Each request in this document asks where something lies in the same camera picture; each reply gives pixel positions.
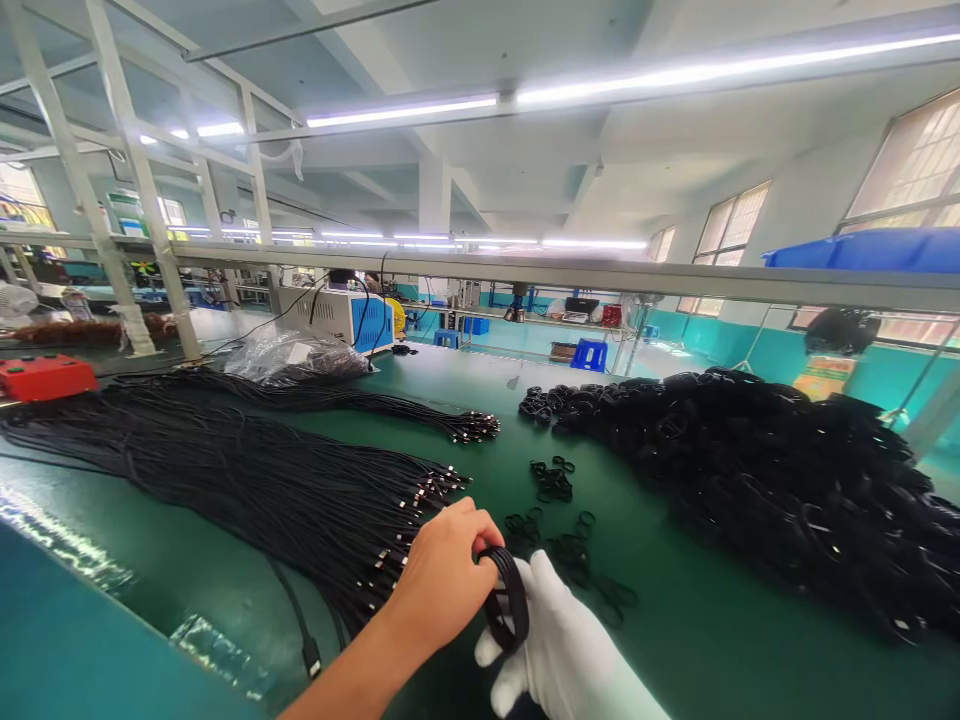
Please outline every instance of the blue stool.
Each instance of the blue stool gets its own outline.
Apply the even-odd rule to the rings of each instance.
[[[578,370],[603,372],[607,365],[607,344],[599,340],[581,338],[570,361],[570,367]]]
[[[437,330],[433,334],[433,344],[447,347],[447,340],[449,340],[449,347],[452,347],[454,350],[459,350],[460,338],[458,335],[459,333],[456,330]]]

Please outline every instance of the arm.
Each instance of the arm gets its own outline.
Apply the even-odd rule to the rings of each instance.
[[[464,498],[420,530],[397,588],[350,646],[281,720],[374,720],[431,655],[451,642],[497,584],[473,553],[503,546],[486,510]]]

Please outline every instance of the white machine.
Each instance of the white machine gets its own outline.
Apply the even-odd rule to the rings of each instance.
[[[393,345],[393,308],[378,295],[347,290],[278,288],[284,327],[335,338],[371,355]]]

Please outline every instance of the white plastic bag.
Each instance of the white plastic bag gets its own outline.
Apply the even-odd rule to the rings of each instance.
[[[376,372],[367,358],[345,342],[296,330],[251,337],[223,369],[267,386],[333,384]]]

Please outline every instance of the ceiling light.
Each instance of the ceiling light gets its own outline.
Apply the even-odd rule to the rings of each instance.
[[[483,243],[507,243],[512,245],[536,245],[536,240],[528,238],[454,238],[454,242],[483,242]]]
[[[394,235],[394,240],[449,240],[449,235]]]
[[[243,135],[243,127],[238,122],[221,123],[219,125],[203,125],[197,128],[197,135],[200,137]]]
[[[383,238],[383,235],[380,233],[320,233],[324,237],[370,237],[370,238]]]
[[[553,88],[543,88],[540,90],[528,90],[517,95],[517,102],[521,105],[565,102],[623,90],[689,85],[691,83],[707,82],[709,80],[737,77],[740,75],[766,72],[769,70],[781,70],[784,68],[799,67],[801,65],[814,65],[824,62],[864,57],[867,55],[895,52],[897,50],[909,50],[911,48],[925,47],[929,45],[941,45],[944,43],[956,42],[958,40],[960,40],[960,33],[954,33],[950,35],[936,35],[933,37],[914,38],[911,40],[876,43],[873,45],[860,45],[857,47],[843,48],[839,50],[820,50],[816,52],[795,53],[790,55],[774,55],[766,58],[737,60],[733,62],[715,63],[710,65],[690,65],[687,67],[645,73],[643,75],[635,75],[616,80],[607,80],[595,83],[576,83],[571,85],[560,85]]]
[[[546,247],[570,247],[570,248],[605,248],[616,250],[640,250],[647,246],[644,242],[634,242],[629,240],[544,240]]]
[[[473,108],[492,107],[496,104],[497,96],[489,95],[486,97],[461,100],[458,102],[443,103],[442,105],[421,105],[419,107],[372,110],[370,112],[356,113],[354,115],[334,115],[332,117],[307,118],[307,126],[333,127],[335,125],[353,125],[356,123],[377,122],[378,120],[396,120],[398,118],[456,112],[457,110],[471,110]]]

